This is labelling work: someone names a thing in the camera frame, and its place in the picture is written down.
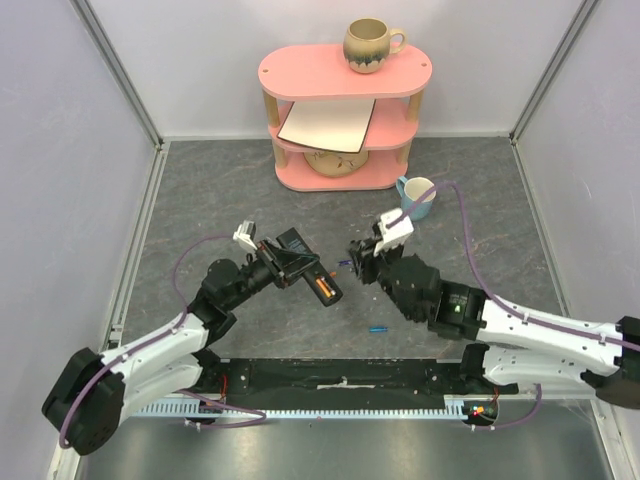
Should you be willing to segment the black remote control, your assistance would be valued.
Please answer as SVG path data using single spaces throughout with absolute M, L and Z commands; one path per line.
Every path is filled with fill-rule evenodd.
M 295 228 L 290 228 L 289 230 L 277 236 L 276 241 L 281 247 L 286 250 L 290 250 L 297 254 L 303 254 L 306 256 L 314 255 L 314 252 L 310 249 L 310 247 L 307 245 L 305 240 Z M 316 295 L 318 300 L 325 307 L 335 305 L 343 296 L 342 290 L 339 288 L 334 278 L 330 276 L 328 270 L 322 265 L 319 259 L 314 260 L 312 265 L 304 270 L 304 272 L 302 273 L 302 278 L 306 281 L 311 291 Z M 315 283 L 315 280 L 317 278 L 322 278 L 323 280 L 325 278 L 331 279 L 334 282 L 334 285 L 337 287 L 337 294 L 335 296 L 332 296 L 330 299 L 325 298 L 319 291 Z

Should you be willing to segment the black gold battery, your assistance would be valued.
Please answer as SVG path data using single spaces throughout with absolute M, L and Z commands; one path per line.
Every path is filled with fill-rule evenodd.
M 334 285 L 334 282 L 331 279 L 325 278 L 324 284 L 331 296 L 335 296 L 337 294 L 337 287 Z

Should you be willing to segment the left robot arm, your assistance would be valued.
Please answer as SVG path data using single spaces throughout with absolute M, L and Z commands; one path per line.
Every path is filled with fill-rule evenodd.
M 114 350 L 85 347 L 69 358 L 42 406 L 59 446 L 88 455 L 145 404 L 190 387 L 211 392 L 220 371 L 198 356 L 235 324 L 234 309 L 269 285 L 285 289 L 304 279 L 316 289 L 318 279 L 328 277 L 294 230 L 277 243 L 258 242 L 243 265 L 212 262 L 195 298 L 174 320 Z

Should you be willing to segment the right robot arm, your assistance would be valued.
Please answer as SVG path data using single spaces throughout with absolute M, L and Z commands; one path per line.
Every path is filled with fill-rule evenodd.
M 467 340 L 458 381 L 467 392 L 492 383 L 584 383 L 596 397 L 639 407 L 639 321 L 576 320 L 533 310 L 484 290 L 441 278 L 401 245 L 382 248 L 370 238 L 350 243 L 357 278 L 377 283 L 405 319 L 437 336 Z

